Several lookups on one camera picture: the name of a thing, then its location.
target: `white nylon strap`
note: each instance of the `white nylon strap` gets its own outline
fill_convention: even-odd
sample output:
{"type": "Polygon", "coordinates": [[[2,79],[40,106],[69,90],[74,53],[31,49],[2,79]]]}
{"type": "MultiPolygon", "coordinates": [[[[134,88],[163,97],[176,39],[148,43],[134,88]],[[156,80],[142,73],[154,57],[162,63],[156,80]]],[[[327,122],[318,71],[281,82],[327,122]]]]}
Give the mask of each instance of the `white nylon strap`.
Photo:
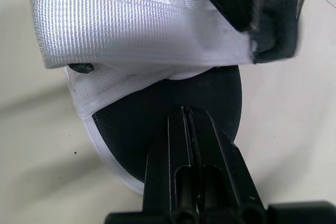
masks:
{"type": "Polygon", "coordinates": [[[135,74],[250,63],[249,37],[217,12],[150,0],[31,0],[47,68],[103,63],[135,74]]]}

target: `white velcro strap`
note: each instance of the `white velcro strap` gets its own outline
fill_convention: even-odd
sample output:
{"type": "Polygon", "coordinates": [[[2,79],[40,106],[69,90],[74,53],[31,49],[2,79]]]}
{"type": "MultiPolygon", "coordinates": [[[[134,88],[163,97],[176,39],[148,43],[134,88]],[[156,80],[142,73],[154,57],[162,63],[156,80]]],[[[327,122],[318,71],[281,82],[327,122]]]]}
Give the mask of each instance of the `white velcro strap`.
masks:
{"type": "Polygon", "coordinates": [[[47,68],[102,63],[139,74],[250,63],[249,36],[217,10],[150,0],[31,0],[47,68]]]}

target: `black rivet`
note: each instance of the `black rivet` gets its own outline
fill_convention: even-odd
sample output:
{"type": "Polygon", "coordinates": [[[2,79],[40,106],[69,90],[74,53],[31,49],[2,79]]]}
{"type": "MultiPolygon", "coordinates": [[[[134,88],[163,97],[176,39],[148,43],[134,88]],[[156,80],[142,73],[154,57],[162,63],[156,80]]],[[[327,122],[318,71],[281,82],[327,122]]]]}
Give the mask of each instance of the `black rivet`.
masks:
{"type": "Polygon", "coordinates": [[[90,73],[95,69],[91,63],[72,63],[69,67],[78,73],[90,73]]]}

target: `white mesh fabric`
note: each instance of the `white mesh fabric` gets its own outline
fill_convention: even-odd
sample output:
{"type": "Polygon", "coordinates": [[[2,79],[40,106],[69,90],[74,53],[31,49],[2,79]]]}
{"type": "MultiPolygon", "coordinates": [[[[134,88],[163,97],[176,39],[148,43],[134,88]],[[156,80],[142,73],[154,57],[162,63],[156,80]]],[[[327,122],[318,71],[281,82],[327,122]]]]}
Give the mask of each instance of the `white mesh fabric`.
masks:
{"type": "Polygon", "coordinates": [[[190,78],[214,66],[250,63],[249,37],[208,0],[31,0],[48,68],[68,70],[82,118],[165,78],[190,78]]]}

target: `floor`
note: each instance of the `floor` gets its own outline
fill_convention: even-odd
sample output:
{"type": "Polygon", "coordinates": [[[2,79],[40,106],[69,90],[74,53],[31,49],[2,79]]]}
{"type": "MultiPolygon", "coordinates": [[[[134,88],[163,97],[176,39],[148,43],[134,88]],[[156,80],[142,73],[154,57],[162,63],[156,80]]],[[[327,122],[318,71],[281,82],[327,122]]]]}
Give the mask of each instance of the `floor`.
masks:
{"type": "MultiPolygon", "coordinates": [[[[265,205],[336,204],[336,0],[306,0],[297,57],[242,66],[236,143],[265,205]]],[[[101,163],[61,70],[45,70],[29,0],[0,0],[0,223],[103,223],[142,197],[101,163]]]]}

